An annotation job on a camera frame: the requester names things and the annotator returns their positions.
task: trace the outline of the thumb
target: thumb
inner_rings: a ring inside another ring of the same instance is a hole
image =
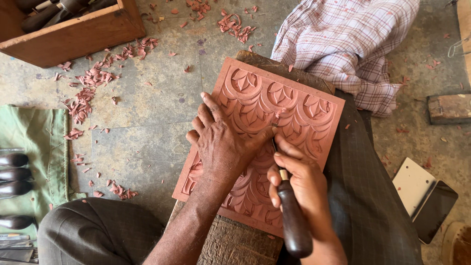
[[[255,135],[252,140],[249,142],[250,148],[259,149],[261,148],[269,139],[273,138],[278,129],[273,126],[268,126],[263,128],[257,135]]]

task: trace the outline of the concrete floor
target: concrete floor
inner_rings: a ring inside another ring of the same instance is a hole
[[[137,0],[140,12],[149,12],[150,2]],[[447,57],[448,47],[460,39],[460,34],[456,7],[443,9],[445,2],[422,0],[407,38],[387,55],[393,62],[391,82],[401,81],[403,75],[412,80],[405,93],[399,92],[398,102],[401,104],[391,117],[372,119],[375,147],[380,157],[387,154],[390,158],[392,164],[387,166],[387,170],[391,177],[405,157],[421,164],[432,156],[430,173],[444,180],[460,195],[443,231],[438,232],[430,245],[422,246],[426,265],[441,264],[441,242],[448,224],[452,221],[471,224],[470,138],[463,136],[463,132],[471,131],[471,126],[462,125],[461,131],[455,125],[431,126],[423,113],[426,109],[424,98],[428,95],[470,93],[464,59]],[[82,173],[81,167],[71,165],[72,188],[88,194],[96,189],[105,193],[104,198],[116,199],[105,187],[107,179],[114,179],[123,187],[140,193],[130,202],[149,208],[162,223],[166,223],[175,203],[171,194],[189,152],[190,144],[185,133],[192,129],[191,120],[201,103],[199,93],[212,91],[226,56],[234,56],[238,50],[261,43],[263,46],[255,46],[253,50],[269,57],[275,41],[274,33],[297,3],[296,0],[280,3],[211,1],[212,10],[208,16],[201,21],[192,21],[187,18],[190,9],[184,1],[159,1],[154,17],[165,17],[165,20],[157,24],[144,21],[148,36],[158,38],[159,46],[143,61],[137,58],[124,61],[122,69],[114,63],[109,71],[122,73],[122,78],[106,87],[98,87],[91,101],[93,113],[85,124],[75,126],[85,133],[72,141],[71,154],[86,153],[84,162],[92,170]],[[244,8],[250,9],[253,5],[259,10],[252,20],[244,14]],[[171,15],[173,8],[180,13]],[[221,8],[228,13],[239,14],[243,26],[257,27],[246,44],[220,32],[216,22],[221,17]],[[188,21],[188,25],[182,29],[179,25],[184,21]],[[443,39],[445,33],[450,33],[451,38]],[[202,45],[198,44],[199,40],[203,41]],[[112,48],[112,52],[120,53],[123,46]],[[200,55],[201,49],[206,54]],[[177,55],[168,57],[169,50]],[[97,52],[93,58],[100,60],[104,54],[103,51]],[[430,63],[433,58],[442,64],[432,71],[424,66],[424,61]],[[74,60],[73,70],[65,75],[82,75],[92,65],[93,62],[84,58]],[[183,72],[187,65],[191,66],[188,74]],[[72,98],[78,88],[69,87],[66,80],[52,81],[56,71],[63,73],[56,67],[41,69],[0,54],[0,105],[63,108],[60,100]],[[459,82],[464,84],[464,91]],[[120,99],[116,106],[111,103],[112,96]],[[87,131],[91,125],[98,127]],[[395,128],[400,126],[410,133],[396,133]],[[110,128],[110,133],[100,133],[102,128]],[[101,178],[95,178],[96,172],[102,174]],[[88,187],[90,179],[95,182],[93,189]]]

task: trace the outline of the wooden workbench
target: wooden workbench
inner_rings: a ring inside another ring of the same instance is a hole
[[[334,94],[335,86],[333,84],[301,70],[293,69],[288,72],[287,65],[256,53],[240,50],[235,58],[285,78],[298,80],[298,82],[320,91]],[[184,205],[183,201],[177,200],[168,224],[175,219]],[[271,239],[268,237],[269,235],[264,231],[216,215],[204,242],[198,264],[275,264],[283,246],[283,239],[279,237]]]

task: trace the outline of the finger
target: finger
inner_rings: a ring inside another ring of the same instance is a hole
[[[278,189],[272,183],[270,183],[270,187],[268,188],[268,195],[270,196],[271,204],[273,204],[273,207],[280,207],[281,199],[278,196]]]
[[[261,148],[269,139],[272,139],[275,133],[278,131],[276,127],[268,126],[263,128],[257,135],[255,135],[249,142],[249,148],[258,150]]]
[[[187,137],[188,142],[190,142],[191,144],[197,144],[198,139],[200,139],[196,130],[191,130],[187,132],[186,137]]]
[[[191,124],[193,125],[193,128],[198,132],[199,135],[203,133],[204,124],[201,122],[200,117],[196,116],[196,118],[193,119]]]
[[[273,156],[275,162],[280,166],[286,168],[293,175],[308,176],[310,175],[310,168],[306,162],[285,156],[280,152],[276,152]]]
[[[219,104],[216,103],[216,101],[212,98],[210,94],[206,92],[201,92],[201,98],[211,111],[212,116],[214,117],[214,121],[218,122],[227,119],[227,116],[224,111],[222,111]]]
[[[209,114],[208,108],[204,103],[198,107],[198,117],[206,128],[210,127],[211,124],[214,123],[214,120]]]
[[[282,150],[286,155],[296,158],[296,159],[305,159],[307,158],[306,154],[295,146],[292,143],[289,143],[282,135],[279,133],[275,135],[275,142],[278,145],[278,148]]]
[[[268,169],[267,178],[276,187],[278,187],[281,184],[281,176],[280,176],[280,172],[278,170],[278,165],[277,164],[273,164]]]

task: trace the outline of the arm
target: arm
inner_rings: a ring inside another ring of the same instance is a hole
[[[319,165],[306,156],[297,146],[288,143],[281,135],[275,136],[278,147],[285,153],[275,153],[275,162],[291,174],[294,195],[310,225],[314,251],[301,260],[303,265],[346,265],[347,258],[339,238],[332,228],[332,219],[327,202],[327,180]],[[269,194],[273,206],[280,207],[277,186],[281,183],[278,167],[273,165],[267,172],[270,180]]]
[[[276,133],[276,128],[267,127],[243,140],[214,99],[205,92],[201,97],[204,104],[198,108],[192,122],[195,130],[187,133],[187,139],[198,147],[203,176],[143,265],[196,264],[222,202],[263,144]]]

